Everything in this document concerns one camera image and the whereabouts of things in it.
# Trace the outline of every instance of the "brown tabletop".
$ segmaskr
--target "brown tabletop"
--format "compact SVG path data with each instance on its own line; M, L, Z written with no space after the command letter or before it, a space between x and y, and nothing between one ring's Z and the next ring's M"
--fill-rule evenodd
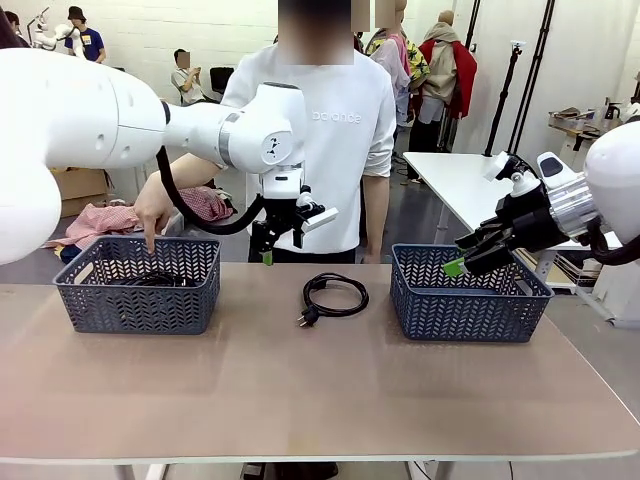
M300 329L302 286L326 270L363 281L370 306ZM636 420L549 320L526 345L412 343L389 279L388 266L224 264L199 337L77 334L53 287L0 286L0 459L548 459L639 449Z

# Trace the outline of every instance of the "pink checkered cloth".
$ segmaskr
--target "pink checkered cloth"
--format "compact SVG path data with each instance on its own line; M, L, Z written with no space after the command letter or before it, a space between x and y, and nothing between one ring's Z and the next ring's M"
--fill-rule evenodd
M233 210L208 187L187 188L180 190L180 194L195 213L209 222L224 220L233 215ZM101 235L125 235L139 228L138 216L133 207L96 207L89 204L69 225L65 232L66 238L50 240L44 247L76 245L84 250Z

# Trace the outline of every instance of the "gray plastic basket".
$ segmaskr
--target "gray plastic basket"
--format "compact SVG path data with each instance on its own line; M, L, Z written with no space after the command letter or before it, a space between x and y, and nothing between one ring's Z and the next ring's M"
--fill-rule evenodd
M71 323L83 333L199 335L220 291L217 241L159 238L150 255L143 238L98 238L58 274ZM114 286L108 283L161 270L195 287Z
M449 278L455 246L394 245L391 298L411 340L528 342L553 292L522 261Z

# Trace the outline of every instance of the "floor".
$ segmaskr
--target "floor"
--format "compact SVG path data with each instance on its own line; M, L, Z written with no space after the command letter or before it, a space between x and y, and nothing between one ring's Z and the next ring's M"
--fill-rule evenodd
M441 203L426 186L401 185L404 180L402 166L396 164L392 176L391 202L384 254L389 255L394 243L431 243L440 212ZM225 173L220 185L234 195L238 208L244 208L244 178L239 174ZM63 220L56 236L64 234L70 220ZM464 227L451 221L452 228L447 242L465 233ZM188 235L203 235L188 230ZM221 239L222 259L227 262L246 260L248 236L244 233ZM50 283L62 268L59 260L50 252L40 250L13 265L0 267L0 283ZM616 391L628 408L640 415L640 332L615 330L596 315L577 297L557 296L547 309L547 315L573 342L593 367ZM144 478L144 468L137 470L138 478ZM169 480L236 480L238 465L179 465L171 467ZM582 462L516 463L516 480L636 480L640 477L640 456ZM110 480L115 476L110 467L38 467L0 465L0 480ZM404 464L362 463L341 465L339 480L385 479L405 480ZM468 463L456 466L454 480L509 480L506 463Z

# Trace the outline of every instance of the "beige hoodie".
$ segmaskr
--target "beige hoodie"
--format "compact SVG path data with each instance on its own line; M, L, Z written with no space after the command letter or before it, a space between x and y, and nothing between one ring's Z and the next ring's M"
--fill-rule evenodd
M458 35L449 24L439 22L425 36L424 41L429 40L436 40L436 44L429 62L431 74L424 83L423 95L437 98L449 104L456 87L458 74L451 44L459 41Z

